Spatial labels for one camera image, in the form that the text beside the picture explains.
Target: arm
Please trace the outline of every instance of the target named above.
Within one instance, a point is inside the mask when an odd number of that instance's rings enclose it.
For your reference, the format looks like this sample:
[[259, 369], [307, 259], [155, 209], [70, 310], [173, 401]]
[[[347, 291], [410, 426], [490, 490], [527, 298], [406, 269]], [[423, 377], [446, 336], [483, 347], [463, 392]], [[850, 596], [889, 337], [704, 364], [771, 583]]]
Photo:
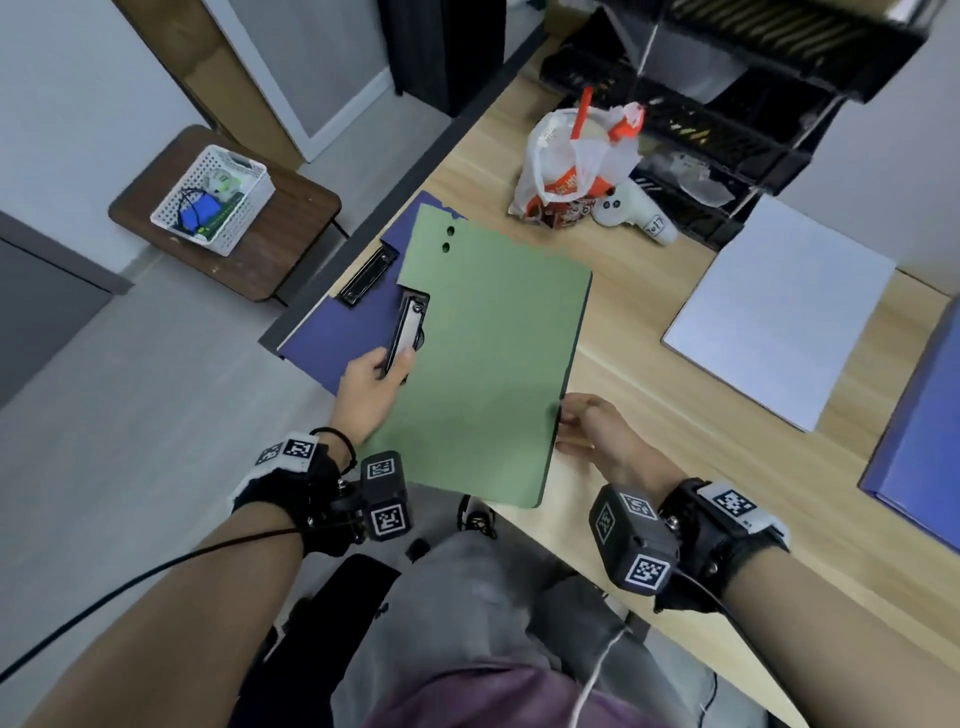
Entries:
[[[686, 478], [643, 442], [609, 402], [567, 395], [557, 450], [585, 457], [610, 481], [657, 506]], [[817, 728], [948, 725], [960, 677], [778, 548], [733, 578], [724, 601]]]
[[[413, 365], [405, 352], [384, 379], [378, 349], [348, 365], [330, 426], [359, 447], [386, 419]], [[339, 438], [320, 441], [342, 469]], [[292, 528], [285, 511], [250, 503], [201, 546]], [[257, 648], [300, 569], [300, 535], [230, 546], [174, 567], [104, 632], [60, 678], [25, 728], [166, 728], [227, 725]]]

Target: white game controller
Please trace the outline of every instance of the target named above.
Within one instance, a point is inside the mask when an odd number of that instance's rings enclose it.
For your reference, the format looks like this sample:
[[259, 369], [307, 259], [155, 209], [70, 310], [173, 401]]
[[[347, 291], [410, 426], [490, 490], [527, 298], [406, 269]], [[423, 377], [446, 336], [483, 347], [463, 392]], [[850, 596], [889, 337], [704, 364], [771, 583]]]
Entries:
[[677, 229], [670, 218], [633, 180], [621, 182], [606, 197], [597, 198], [592, 215], [605, 228], [623, 223], [636, 225], [661, 245], [677, 239]]

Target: white plastic basket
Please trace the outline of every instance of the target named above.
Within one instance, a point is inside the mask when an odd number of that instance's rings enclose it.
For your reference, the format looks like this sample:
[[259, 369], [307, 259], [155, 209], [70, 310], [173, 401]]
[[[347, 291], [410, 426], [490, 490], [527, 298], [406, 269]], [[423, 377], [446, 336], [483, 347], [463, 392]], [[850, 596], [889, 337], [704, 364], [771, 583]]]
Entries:
[[[233, 209], [212, 240], [178, 230], [176, 225], [180, 221], [180, 210], [186, 206], [181, 191], [188, 187], [206, 188], [207, 178], [216, 169], [225, 169], [240, 180], [243, 200]], [[230, 255], [230, 251], [240, 242], [253, 218], [267, 204], [275, 190], [267, 168], [260, 162], [211, 144], [200, 153], [186, 174], [163, 198], [163, 202], [150, 216], [150, 222], [218, 255]]]

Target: white cable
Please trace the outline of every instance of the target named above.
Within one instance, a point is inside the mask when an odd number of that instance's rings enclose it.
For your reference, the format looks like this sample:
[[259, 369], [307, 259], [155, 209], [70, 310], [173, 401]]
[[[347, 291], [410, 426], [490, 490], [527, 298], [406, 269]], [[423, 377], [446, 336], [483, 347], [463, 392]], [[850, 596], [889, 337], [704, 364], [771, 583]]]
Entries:
[[584, 688], [580, 691], [580, 694], [577, 695], [577, 702], [573, 704], [573, 712], [570, 714], [570, 721], [566, 724], [566, 728], [577, 728], [577, 722], [580, 720], [580, 713], [584, 710], [584, 706], [587, 705], [587, 698], [590, 697], [590, 693], [593, 692], [593, 686], [596, 685], [597, 678], [600, 677], [600, 667], [603, 666], [603, 661], [607, 659], [607, 655], [610, 653], [611, 648], [616, 644], [617, 640], [623, 637], [623, 634], [626, 631], [626, 625], [620, 627], [617, 633], [610, 638], [607, 646], [603, 648], [603, 652], [601, 652], [600, 657], [597, 658], [597, 664], [593, 666], [593, 672], [590, 674], [590, 679], [587, 680], [587, 684], [584, 685]]

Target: green folder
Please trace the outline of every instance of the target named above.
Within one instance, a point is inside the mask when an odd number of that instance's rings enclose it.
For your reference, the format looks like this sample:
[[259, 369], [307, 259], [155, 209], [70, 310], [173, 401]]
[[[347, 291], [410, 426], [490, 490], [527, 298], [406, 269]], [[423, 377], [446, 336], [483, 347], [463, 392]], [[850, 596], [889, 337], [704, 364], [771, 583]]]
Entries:
[[430, 297], [423, 345], [366, 454], [409, 480], [540, 505], [592, 273], [421, 205], [399, 284]]

